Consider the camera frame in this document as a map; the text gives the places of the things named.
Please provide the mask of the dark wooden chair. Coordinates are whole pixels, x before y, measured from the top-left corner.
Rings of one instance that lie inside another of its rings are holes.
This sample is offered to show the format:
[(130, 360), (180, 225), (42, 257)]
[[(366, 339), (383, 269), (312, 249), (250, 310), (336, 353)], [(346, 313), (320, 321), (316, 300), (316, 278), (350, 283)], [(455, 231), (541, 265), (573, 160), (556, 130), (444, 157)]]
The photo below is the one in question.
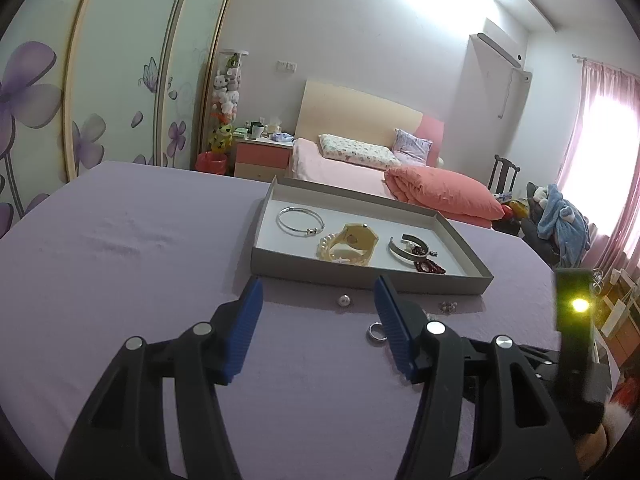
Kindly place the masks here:
[(494, 166), (491, 168), (487, 185), (488, 190), (498, 195), (506, 192), (511, 193), (514, 189), (516, 177), (520, 171), (521, 168), (511, 162), (510, 159), (495, 155)]

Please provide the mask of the bed with beige headboard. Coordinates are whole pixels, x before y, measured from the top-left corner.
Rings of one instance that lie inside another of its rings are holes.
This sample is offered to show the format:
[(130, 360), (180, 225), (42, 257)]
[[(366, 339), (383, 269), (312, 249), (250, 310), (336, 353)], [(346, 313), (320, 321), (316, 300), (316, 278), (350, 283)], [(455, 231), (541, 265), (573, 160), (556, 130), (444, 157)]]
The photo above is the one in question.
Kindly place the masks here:
[(503, 208), (484, 184), (442, 168), (445, 125), (354, 89), (305, 84), (290, 173), (440, 212), (489, 229)]

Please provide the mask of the pearl earring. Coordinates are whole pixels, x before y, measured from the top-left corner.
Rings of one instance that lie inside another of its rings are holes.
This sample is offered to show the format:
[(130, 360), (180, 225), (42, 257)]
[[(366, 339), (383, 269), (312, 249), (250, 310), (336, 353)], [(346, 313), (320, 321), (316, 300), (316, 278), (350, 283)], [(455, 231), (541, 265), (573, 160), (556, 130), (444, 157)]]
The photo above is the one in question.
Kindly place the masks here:
[(347, 295), (342, 295), (340, 298), (337, 299), (337, 304), (341, 308), (348, 308), (351, 303), (352, 303), (352, 300), (350, 300), (350, 297)]

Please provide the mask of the blue plush robe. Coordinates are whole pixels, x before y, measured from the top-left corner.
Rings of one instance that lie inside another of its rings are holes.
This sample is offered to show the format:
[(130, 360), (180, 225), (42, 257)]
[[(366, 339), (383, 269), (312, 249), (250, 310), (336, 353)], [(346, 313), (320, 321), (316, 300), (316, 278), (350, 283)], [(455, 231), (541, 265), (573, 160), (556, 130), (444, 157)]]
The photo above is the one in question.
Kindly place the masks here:
[(590, 248), (588, 222), (555, 184), (547, 188), (544, 212), (537, 223), (542, 240), (554, 240), (561, 268), (578, 268)]

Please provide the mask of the pink bedside table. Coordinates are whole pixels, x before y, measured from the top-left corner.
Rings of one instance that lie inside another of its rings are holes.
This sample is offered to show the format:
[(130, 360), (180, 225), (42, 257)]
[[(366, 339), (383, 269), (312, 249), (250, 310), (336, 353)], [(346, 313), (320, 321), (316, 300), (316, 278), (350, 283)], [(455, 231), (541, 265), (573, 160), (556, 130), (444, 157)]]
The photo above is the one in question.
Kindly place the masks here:
[(292, 153), (292, 142), (239, 140), (235, 145), (234, 175), (264, 182), (271, 182), (275, 177), (285, 177)]

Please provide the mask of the grey shallow tray box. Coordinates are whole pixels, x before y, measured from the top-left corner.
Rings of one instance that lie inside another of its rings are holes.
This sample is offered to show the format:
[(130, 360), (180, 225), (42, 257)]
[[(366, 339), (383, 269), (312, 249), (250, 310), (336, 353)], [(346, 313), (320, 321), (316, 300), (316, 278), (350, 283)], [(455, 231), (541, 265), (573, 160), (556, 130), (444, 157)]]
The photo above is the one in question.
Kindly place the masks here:
[(480, 296), (494, 277), (436, 211), (318, 183), (274, 179), (262, 204), (250, 270), (282, 280)]

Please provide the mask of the coral folded duvet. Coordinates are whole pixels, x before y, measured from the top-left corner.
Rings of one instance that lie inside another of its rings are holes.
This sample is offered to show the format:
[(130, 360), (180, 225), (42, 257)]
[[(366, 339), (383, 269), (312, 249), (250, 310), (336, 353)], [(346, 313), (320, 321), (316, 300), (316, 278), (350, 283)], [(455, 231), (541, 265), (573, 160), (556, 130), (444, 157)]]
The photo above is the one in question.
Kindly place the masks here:
[(384, 182), (401, 202), (437, 210), (448, 218), (469, 217), (489, 223), (503, 218), (503, 209), (488, 188), (465, 174), (400, 165), (385, 171)]

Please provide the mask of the pink curtain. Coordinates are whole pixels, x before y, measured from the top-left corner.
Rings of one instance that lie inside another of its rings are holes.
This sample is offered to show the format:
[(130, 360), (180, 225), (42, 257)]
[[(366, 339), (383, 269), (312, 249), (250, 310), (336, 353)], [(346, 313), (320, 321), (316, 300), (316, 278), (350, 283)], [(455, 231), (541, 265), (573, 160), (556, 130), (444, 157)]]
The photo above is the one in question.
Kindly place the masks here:
[(556, 183), (594, 229), (603, 272), (639, 272), (639, 76), (581, 58), (576, 118)]

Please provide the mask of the purple patterned pillow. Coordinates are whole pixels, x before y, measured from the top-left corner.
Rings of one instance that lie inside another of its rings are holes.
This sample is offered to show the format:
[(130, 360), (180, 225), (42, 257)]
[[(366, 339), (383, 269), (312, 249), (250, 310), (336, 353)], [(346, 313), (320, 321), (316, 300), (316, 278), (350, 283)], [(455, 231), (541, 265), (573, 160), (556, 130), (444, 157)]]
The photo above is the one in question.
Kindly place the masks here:
[(432, 145), (431, 140), (418, 138), (412, 133), (397, 128), (392, 153), (402, 164), (426, 166)]

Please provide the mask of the floral sliding wardrobe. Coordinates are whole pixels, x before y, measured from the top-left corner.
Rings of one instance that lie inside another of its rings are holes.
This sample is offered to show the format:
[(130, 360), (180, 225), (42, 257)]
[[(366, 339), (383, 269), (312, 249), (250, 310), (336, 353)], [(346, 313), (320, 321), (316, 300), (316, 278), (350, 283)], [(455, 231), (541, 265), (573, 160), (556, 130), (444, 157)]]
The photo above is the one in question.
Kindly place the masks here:
[(229, 0), (1, 0), (1, 226), (101, 162), (188, 169)]

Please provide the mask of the red bin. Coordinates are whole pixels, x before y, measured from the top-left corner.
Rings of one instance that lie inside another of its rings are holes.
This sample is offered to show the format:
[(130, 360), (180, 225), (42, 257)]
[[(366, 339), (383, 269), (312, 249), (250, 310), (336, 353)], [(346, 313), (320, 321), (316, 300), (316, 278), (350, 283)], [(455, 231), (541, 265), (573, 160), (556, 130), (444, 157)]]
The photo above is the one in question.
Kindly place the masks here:
[(223, 176), (227, 173), (228, 156), (224, 153), (204, 152), (198, 155), (195, 163), (195, 170), (204, 174), (218, 174)]

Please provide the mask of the yellow wrist watch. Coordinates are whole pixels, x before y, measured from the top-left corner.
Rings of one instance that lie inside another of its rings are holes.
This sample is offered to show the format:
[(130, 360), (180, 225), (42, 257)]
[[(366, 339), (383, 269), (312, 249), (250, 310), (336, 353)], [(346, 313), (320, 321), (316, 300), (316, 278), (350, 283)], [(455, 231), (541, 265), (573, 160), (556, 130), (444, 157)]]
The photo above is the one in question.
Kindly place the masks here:
[(346, 223), (340, 232), (320, 240), (317, 257), (322, 261), (367, 266), (378, 244), (378, 236), (363, 223)]

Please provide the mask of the white air conditioner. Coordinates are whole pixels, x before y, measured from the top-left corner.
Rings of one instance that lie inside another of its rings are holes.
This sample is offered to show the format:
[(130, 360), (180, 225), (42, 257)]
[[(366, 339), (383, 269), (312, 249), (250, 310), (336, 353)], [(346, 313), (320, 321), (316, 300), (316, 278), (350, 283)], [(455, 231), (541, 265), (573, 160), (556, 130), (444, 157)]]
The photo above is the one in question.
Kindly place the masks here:
[(475, 36), (504, 58), (506, 62), (509, 62), (514, 68), (520, 70), (523, 67), (525, 58), (524, 47), (493, 21), (484, 21), (482, 29), (479, 30)]

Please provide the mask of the plush toy display tube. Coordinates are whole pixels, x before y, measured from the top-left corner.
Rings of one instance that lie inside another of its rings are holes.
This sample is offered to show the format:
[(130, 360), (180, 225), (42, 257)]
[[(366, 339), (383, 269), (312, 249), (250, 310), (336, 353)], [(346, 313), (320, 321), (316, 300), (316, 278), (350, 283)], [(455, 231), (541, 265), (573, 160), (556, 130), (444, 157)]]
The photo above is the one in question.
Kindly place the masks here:
[(227, 154), (231, 151), (240, 104), (243, 62), (247, 57), (247, 51), (227, 49), (218, 54), (214, 63), (204, 138), (204, 146), (209, 152)]

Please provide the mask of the floral white pillow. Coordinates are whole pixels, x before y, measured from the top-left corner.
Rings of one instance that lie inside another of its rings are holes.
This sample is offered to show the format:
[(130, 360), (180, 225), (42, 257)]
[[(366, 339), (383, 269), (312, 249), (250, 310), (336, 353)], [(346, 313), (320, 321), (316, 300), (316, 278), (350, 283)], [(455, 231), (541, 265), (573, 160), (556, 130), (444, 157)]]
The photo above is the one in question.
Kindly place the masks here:
[(386, 146), (322, 133), (319, 136), (322, 156), (349, 164), (386, 170), (400, 165), (400, 161)]

